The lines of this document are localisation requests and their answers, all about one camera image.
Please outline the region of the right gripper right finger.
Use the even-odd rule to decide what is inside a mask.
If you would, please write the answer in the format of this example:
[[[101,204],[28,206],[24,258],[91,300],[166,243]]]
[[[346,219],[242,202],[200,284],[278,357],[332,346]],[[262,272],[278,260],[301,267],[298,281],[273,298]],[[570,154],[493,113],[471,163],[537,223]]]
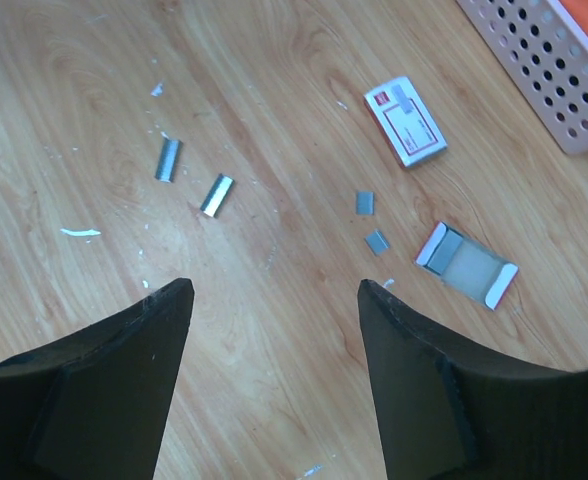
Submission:
[[[478,344],[371,280],[360,329],[391,479],[588,479],[588,370]]]

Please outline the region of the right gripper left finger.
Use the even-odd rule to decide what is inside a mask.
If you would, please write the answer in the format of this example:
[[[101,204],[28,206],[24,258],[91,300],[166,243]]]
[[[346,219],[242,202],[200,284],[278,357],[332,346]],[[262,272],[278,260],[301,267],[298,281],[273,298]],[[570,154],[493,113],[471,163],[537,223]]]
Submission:
[[[0,479],[151,479],[190,327],[178,278],[0,362]]]

